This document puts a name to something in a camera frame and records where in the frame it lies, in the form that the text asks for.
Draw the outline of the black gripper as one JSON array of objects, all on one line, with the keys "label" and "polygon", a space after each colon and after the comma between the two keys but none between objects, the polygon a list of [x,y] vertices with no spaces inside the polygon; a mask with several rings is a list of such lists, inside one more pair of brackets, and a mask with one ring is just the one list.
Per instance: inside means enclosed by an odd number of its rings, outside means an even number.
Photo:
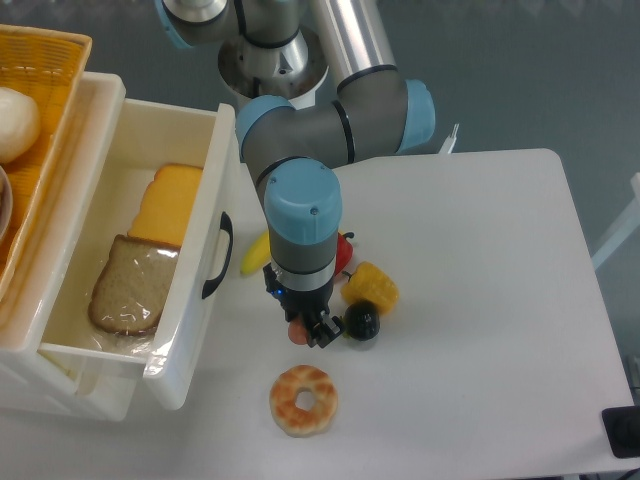
[{"label": "black gripper", "polygon": [[263,275],[266,291],[279,302],[286,312],[287,321],[290,322],[294,316],[301,316],[300,322],[309,347],[326,347],[344,333],[343,320],[329,314],[332,280],[318,288],[302,291],[282,284],[270,264],[263,267]]}]

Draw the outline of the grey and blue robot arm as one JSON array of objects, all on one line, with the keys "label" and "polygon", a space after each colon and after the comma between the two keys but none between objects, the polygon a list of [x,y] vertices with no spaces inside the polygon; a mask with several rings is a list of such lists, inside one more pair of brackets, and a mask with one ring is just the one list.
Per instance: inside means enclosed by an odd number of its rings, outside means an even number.
[{"label": "grey and blue robot arm", "polygon": [[310,346],[342,334],[329,300],[342,196],[335,169],[432,137],[430,92],[400,75],[373,1],[160,1],[180,46],[223,41],[247,103],[239,154],[267,221],[267,291]]}]

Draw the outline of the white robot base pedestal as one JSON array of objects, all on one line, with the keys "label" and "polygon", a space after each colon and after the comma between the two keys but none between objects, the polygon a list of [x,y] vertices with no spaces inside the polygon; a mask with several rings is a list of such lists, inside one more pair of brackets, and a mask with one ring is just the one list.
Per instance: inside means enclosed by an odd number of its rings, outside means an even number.
[{"label": "white robot base pedestal", "polygon": [[320,39],[305,26],[275,48],[256,46],[242,36],[228,40],[220,47],[218,68],[239,109],[263,95],[283,97],[296,109],[312,107],[328,74]]}]

